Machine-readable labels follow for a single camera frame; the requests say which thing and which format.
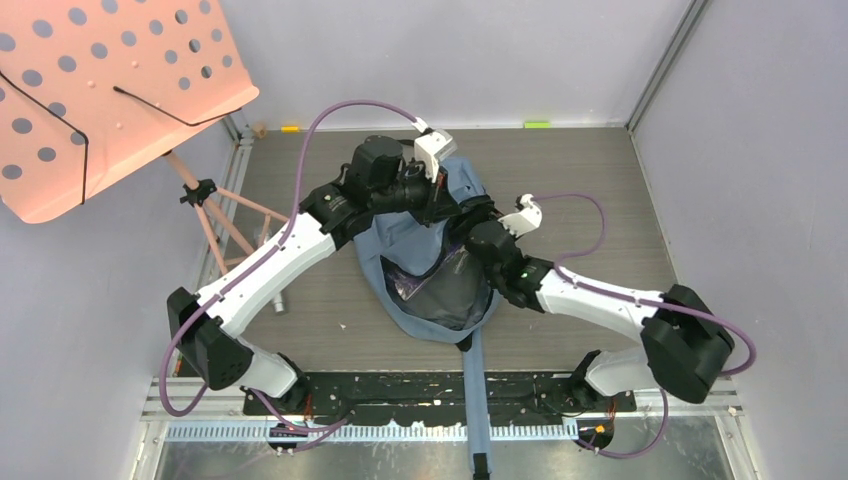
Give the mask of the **purple cover book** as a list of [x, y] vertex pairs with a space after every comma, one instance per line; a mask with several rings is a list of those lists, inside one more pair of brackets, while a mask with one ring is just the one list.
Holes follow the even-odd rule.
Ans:
[[386, 257], [381, 258], [381, 266], [388, 292], [402, 301], [412, 299], [430, 283], [456, 283], [460, 278], [478, 276], [466, 249], [454, 245], [444, 249], [436, 262], [420, 275], [413, 274]]

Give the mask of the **light blue backpack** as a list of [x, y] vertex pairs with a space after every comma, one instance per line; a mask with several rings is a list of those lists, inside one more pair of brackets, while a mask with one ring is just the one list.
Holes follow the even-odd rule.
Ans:
[[443, 165], [460, 216], [425, 227], [408, 213], [377, 215], [354, 245], [363, 275], [399, 328], [461, 351], [470, 467], [474, 478], [487, 479], [492, 461], [482, 328], [501, 297], [463, 241], [474, 208], [489, 196], [469, 159]]

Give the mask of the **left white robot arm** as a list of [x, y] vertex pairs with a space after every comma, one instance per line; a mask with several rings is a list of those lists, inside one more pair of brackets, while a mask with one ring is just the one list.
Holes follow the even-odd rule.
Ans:
[[235, 269], [198, 292], [179, 288], [168, 297], [175, 346], [207, 389], [257, 390], [280, 412], [296, 413], [307, 398], [301, 371], [243, 338], [274, 296], [353, 245], [363, 276], [399, 327], [422, 340], [461, 342], [498, 303], [465, 247], [475, 226], [496, 218], [467, 159], [446, 159], [428, 178], [423, 163], [405, 158], [403, 141], [369, 136], [336, 179], [315, 188]]

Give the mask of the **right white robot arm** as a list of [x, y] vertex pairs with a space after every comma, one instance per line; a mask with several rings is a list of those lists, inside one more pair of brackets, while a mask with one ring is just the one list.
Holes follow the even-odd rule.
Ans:
[[654, 388], [703, 403], [735, 348], [703, 299], [684, 285], [665, 292], [628, 289], [524, 254], [517, 244], [523, 232], [513, 223], [536, 227], [540, 215], [537, 207], [525, 207], [491, 216], [470, 228], [464, 245], [510, 304], [575, 317], [636, 342], [631, 349], [589, 352], [568, 379], [574, 403], [591, 411], [619, 393]]

